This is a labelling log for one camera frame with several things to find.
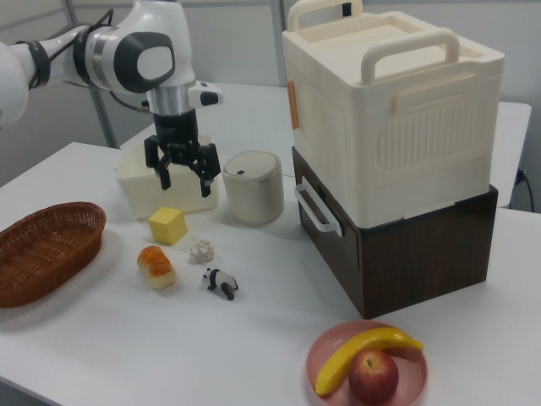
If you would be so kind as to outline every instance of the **apple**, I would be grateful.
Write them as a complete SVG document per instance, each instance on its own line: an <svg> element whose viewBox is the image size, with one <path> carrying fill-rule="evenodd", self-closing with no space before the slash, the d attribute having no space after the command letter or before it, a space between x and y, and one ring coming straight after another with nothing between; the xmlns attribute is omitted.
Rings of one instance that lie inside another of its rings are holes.
<svg viewBox="0 0 541 406"><path fill-rule="evenodd" d="M355 398L369 405L383 404L396 391L398 368L383 351L364 349L353 357L347 378Z"/></svg>

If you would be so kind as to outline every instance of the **banana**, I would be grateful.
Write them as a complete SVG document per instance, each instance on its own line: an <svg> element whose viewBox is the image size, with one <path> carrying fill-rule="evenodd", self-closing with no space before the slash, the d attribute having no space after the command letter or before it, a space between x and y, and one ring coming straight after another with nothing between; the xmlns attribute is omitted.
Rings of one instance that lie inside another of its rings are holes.
<svg viewBox="0 0 541 406"><path fill-rule="evenodd" d="M395 347L414 347L419 351L423 345L395 327L378 327L361 332L347 340L325 362L315 379L315 392L325 396L334 391L346 378L353 357L366 348L386 349Z"/></svg>

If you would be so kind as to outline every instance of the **brown wooden drawer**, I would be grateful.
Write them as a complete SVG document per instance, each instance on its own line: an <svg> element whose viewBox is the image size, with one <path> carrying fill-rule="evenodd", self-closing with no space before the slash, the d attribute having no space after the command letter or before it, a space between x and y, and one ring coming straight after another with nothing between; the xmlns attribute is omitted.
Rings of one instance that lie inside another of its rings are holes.
<svg viewBox="0 0 541 406"><path fill-rule="evenodd" d="M364 318L373 318L486 280L498 191L422 216L357 228L293 147L305 178L342 229L322 233L299 204L301 223ZM313 201L311 210L324 221Z"/></svg>

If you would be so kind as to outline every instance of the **wicker basket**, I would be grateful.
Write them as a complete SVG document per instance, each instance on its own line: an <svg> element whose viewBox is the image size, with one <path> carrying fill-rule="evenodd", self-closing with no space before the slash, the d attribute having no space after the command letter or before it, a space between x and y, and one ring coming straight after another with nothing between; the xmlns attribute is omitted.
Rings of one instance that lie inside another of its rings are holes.
<svg viewBox="0 0 541 406"><path fill-rule="evenodd" d="M99 252L105 212L87 202L39 210L0 233L0 307L49 294Z"/></svg>

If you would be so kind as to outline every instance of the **bread roll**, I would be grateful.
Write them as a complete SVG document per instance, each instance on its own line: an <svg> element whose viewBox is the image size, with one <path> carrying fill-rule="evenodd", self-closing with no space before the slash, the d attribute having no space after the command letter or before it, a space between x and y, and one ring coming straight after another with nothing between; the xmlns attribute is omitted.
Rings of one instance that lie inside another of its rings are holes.
<svg viewBox="0 0 541 406"><path fill-rule="evenodd" d="M161 248L156 245L141 250L137 257L137 265L155 290L175 283L175 269Z"/></svg>

